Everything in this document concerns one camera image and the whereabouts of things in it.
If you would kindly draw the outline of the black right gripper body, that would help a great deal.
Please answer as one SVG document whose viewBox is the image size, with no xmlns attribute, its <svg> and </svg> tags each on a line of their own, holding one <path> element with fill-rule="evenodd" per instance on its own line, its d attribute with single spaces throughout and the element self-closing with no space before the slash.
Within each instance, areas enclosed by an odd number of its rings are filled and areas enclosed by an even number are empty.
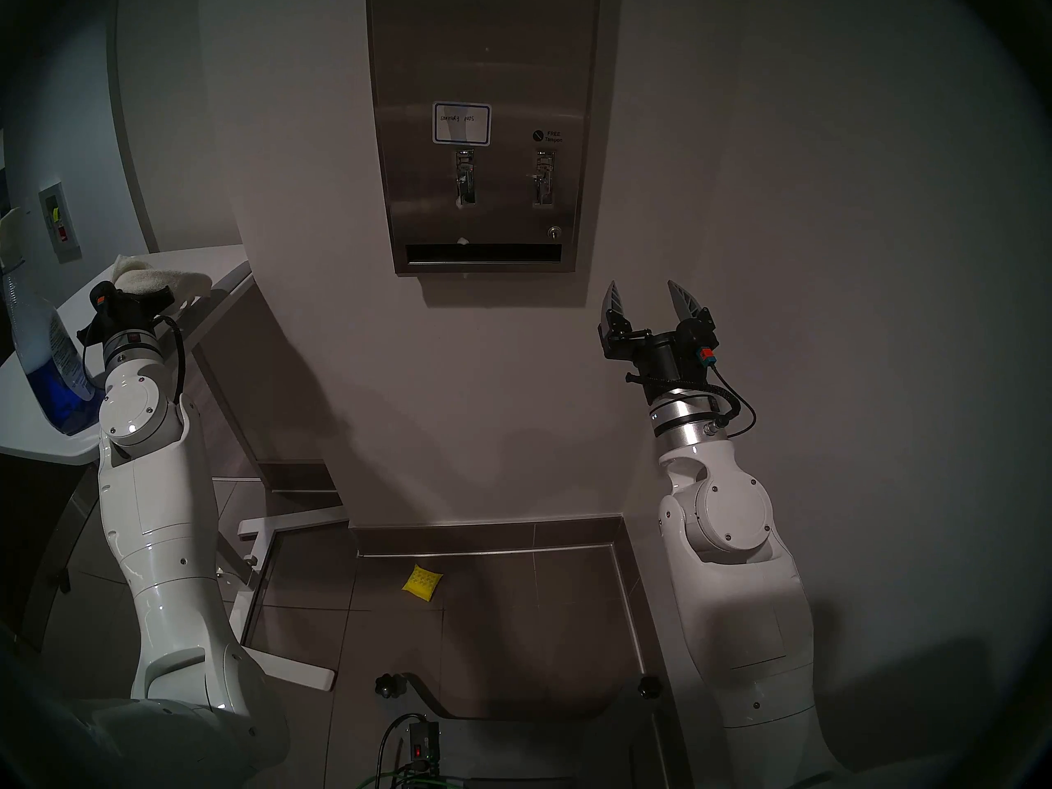
<svg viewBox="0 0 1052 789">
<path fill-rule="evenodd" d="M 661 394 L 674 389 L 699 393 L 712 393 L 716 386 L 709 384 L 707 366 L 702 351 L 714 350 L 717 338 L 705 327 L 676 327 L 673 331 L 652 333 L 634 330 L 623 337 L 602 337 L 600 341 L 606 359 L 630 362 L 638 369 L 638 383 L 642 386 L 647 403 L 654 403 Z"/>
</svg>

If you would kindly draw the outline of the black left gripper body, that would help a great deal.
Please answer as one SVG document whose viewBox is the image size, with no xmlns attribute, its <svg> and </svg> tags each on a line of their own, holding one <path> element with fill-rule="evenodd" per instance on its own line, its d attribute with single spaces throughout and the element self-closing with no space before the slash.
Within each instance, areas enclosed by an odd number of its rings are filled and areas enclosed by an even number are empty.
<svg viewBox="0 0 1052 789">
<path fill-rule="evenodd" d="M 94 317 L 77 332 L 83 346 L 105 344 L 128 330 L 151 330 L 151 323 L 175 303 L 171 288 L 163 286 L 148 294 L 122 291 L 116 286 L 94 286 L 90 304 Z"/>
</svg>

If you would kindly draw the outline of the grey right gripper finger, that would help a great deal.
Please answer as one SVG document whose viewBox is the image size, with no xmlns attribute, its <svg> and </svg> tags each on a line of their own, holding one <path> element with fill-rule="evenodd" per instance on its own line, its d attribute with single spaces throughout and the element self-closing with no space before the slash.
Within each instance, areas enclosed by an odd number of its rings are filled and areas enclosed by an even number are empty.
<svg viewBox="0 0 1052 789">
<path fill-rule="evenodd" d="M 676 282 L 668 280 L 667 286 L 677 321 L 697 320 L 705 328 L 712 328 L 712 317 L 707 307 L 699 304 L 697 299 Z"/>
<path fill-rule="evenodd" d="M 611 281 L 602 304 L 602 337 L 623 337 L 630 332 L 632 326 L 625 317 L 616 281 Z"/>
</svg>

